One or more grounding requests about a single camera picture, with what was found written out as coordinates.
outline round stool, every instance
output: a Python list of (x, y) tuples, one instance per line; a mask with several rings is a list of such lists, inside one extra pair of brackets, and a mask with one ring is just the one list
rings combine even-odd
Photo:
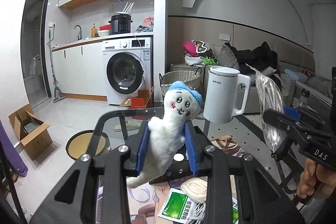
[[(70, 158), (78, 160), (78, 158), (86, 153), (87, 147), (91, 141), (93, 130), (85, 130), (78, 132), (70, 138), (65, 150)], [(107, 154), (110, 151), (110, 140), (105, 133), (102, 133), (98, 143), (96, 156)]]

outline white bowl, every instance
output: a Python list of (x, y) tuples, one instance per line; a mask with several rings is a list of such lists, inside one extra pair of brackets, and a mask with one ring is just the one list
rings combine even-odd
[(98, 35), (100, 37), (104, 37), (106, 35), (110, 35), (110, 30), (102, 30), (102, 31), (98, 31)]

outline wicker basket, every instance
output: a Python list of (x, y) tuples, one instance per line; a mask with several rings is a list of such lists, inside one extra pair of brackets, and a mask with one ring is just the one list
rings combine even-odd
[(197, 89), (201, 82), (201, 73), (192, 70), (174, 70), (164, 74), (159, 73), (162, 96), (166, 94), (172, 83), (182, 81), (186, 86)]

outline plush toy face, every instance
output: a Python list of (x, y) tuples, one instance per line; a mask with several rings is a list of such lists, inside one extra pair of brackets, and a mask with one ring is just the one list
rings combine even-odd
[(164, 99), (165, 113), (177, 121), (193, 119), (200, 111), (200, 105), (188, 90), (169, 90)]

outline faucet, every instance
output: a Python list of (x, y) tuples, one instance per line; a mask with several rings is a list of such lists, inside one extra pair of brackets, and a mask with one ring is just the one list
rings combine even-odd
[(82, 39), (82, 27), (80, 25), (76, 25), (74, 30), (76, 30), (76, 28), (79, 27), (79, 36), (78, 36), (78, 40)]

